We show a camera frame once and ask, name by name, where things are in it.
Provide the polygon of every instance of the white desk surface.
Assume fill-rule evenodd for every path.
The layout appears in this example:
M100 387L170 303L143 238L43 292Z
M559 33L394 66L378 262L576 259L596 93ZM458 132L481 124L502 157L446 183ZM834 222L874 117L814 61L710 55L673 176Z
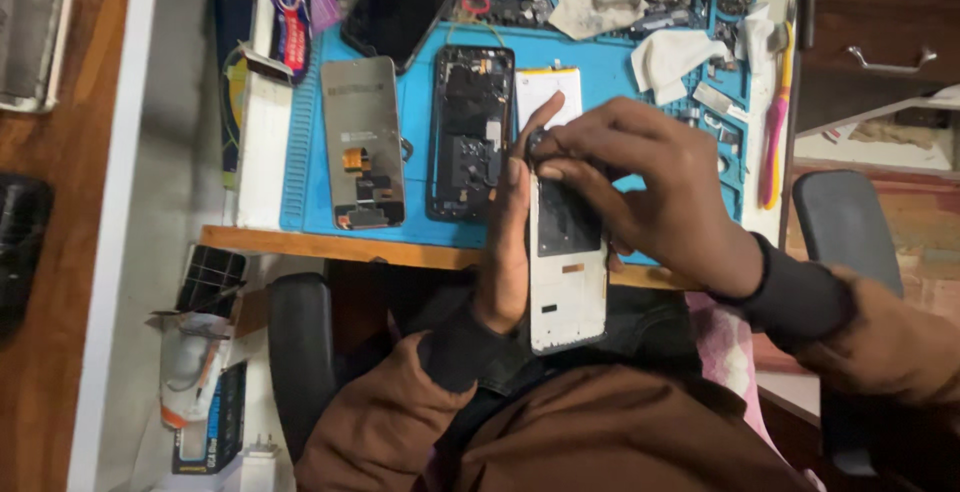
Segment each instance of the white desk surface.
M786 15L787 0L757 0L771 4L771 20ZM257 0L253 47L266 55L270 47L273 7ZM743 226L759 232L774 244L779 242L781 205L772 210L757 206L762 166L766 110L777 92L776 70L754 72L750 90L750 129L747 134L747 181L744 187ZM251 74L246 92L246 118L241 132L239 187L235 224L239 228L279 230L287 133L292 88ZM780 135L780 160L784 160L786 134Z

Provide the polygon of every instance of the man's left hand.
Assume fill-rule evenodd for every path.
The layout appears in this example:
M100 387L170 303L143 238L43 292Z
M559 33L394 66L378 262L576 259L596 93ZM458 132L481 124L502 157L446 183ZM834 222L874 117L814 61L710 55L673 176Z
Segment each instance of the man's left hand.
M523 319L530 292L526 227L530 215L530 170L524 148L531 132L546 125L564 106L557 92L534 111L513 144L500 176L486 230L486 249L473 307L477 318L505 335Z

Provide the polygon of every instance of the smartphone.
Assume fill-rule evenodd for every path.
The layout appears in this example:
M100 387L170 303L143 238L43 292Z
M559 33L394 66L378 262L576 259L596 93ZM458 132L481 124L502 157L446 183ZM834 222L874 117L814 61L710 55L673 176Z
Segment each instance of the smartphone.
M400 226L406 217L397 76L389 56L331 60L319 69L333 224Z
M434 68L427 215L487 218L514 139L514 51L446 45Z
M583 113L580 70L575 67L519 70L516 74L518 125L556 92L563 107L545 125L567 124ZM527 153L549 132L534 130ZM606 336L607 241L603 221L572 188L540 180L531 162L530 218L527 256L530 260L530 346L536 355L590 344Z
M357 0L342 22L340 36L367 57L393 59L402 74L453 0Z
M530 346L545 355L603 339L607 242L577 192L530 172Z

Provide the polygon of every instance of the man's right hand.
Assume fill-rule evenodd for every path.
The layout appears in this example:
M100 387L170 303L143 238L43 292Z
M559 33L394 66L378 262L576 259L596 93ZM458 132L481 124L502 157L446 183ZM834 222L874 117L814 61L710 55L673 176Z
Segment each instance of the man's right hand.
M617 252L638 250L728 297L759 287L762 252L727 215L708 133L620 97L550 129L534 157L546 159L540 178L563 181L593 205ZM590 162L642 176L647 189L620 192Z

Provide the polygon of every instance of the hand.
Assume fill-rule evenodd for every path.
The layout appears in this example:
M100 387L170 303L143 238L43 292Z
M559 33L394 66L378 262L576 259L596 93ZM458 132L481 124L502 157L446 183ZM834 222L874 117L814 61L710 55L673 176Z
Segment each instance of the hand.
M513 143L490 209L486 250L473 306L477 317L501 335L509 333L521 322L530 291L530 263L525 239L527 216L530 215L530 171L524 159L524 147L527 136L546 125L563 106L564 94L557 92L530 116L527 126Z
M708 133L621 97L550 129L534 155L551 157L537 176L567 183L593 205L620 254L638 250L729 297L760 286L760 246L727 215ZM640 175L647 189L622 193L587 161Z

